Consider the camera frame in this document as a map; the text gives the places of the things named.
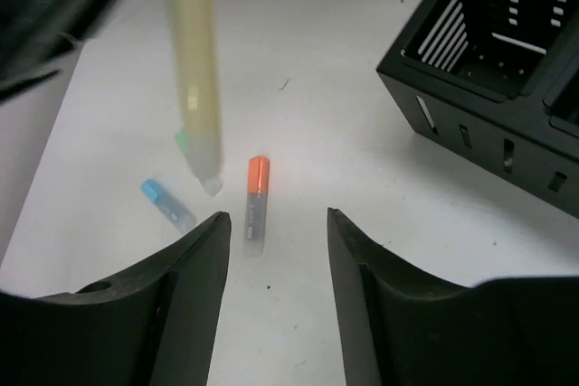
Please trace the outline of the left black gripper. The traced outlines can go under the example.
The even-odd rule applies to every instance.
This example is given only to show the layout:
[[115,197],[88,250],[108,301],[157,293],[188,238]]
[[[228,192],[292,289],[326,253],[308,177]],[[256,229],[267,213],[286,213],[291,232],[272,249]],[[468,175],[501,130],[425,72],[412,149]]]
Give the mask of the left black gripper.
[[1,0],[1,94],[14,97],[59,73],[116,0]]

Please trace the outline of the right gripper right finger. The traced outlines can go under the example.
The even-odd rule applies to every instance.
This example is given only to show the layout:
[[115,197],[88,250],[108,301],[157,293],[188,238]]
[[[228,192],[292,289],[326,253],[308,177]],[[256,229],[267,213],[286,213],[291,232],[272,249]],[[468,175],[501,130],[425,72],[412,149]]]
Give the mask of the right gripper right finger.
[[578,280],[462,287],[366,236],[338,209],[327,245],[350,385],[575,385]]

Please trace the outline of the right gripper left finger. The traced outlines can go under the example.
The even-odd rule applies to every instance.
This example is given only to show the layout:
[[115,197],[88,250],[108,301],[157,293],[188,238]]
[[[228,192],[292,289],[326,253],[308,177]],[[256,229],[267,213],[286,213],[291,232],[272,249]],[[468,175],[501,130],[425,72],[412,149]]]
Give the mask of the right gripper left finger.
[[1,295],[4,385],[204,385],[227,280],[231,219],[75,293]]

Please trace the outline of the yellow highlighter pen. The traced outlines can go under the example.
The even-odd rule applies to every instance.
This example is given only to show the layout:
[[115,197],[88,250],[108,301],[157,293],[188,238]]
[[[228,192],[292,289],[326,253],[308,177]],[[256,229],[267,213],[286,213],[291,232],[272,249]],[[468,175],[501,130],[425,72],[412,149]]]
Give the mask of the yellow highlighter pen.
[[168,0],[176,85],[191,172],[211,197],[222,187],[220,92],[213,0]]

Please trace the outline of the orange highlighter pen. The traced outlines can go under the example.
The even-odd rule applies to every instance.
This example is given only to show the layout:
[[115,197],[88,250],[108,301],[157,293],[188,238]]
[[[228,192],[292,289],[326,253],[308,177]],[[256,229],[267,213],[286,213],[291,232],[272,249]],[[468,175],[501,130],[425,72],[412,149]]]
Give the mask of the orange highlighter pen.
[[270,160],[257,155],[249,161],[247,198],[244,222],[244,246],[253,256],[260,256],[264,248]]

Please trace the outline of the blue highlighter pen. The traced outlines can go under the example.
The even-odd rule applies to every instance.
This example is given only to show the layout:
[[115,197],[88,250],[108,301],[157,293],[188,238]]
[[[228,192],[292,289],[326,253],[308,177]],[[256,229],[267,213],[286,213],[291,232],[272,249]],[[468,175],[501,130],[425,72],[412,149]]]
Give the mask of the blue highlighter pen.
[[144,181],[140,190],[182,234],[187,234],[196,226],[195,216],[156,179]]

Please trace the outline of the green highlighter pen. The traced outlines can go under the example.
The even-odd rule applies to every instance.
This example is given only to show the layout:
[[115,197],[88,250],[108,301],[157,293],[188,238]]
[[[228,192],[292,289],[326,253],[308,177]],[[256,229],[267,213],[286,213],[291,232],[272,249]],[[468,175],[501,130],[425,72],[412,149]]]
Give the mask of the green highlighter pen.
[[183,129],[179,130],[177,133],[175,133],[174,135],[174,140],[176,142],[177,147],[179,148],[180,152],[183,155],[187,155],[188,153],[188,142],[187,142],[187,138],[185,136],[185,132]]

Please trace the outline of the black two-compartment organizer box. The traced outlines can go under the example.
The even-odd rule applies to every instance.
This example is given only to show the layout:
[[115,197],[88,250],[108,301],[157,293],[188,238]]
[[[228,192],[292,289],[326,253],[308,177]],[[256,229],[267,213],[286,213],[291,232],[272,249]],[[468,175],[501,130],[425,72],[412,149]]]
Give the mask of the black two-compartment organizer box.
[[422,0],[376,70],[416,133],[578,213],[578,0]]

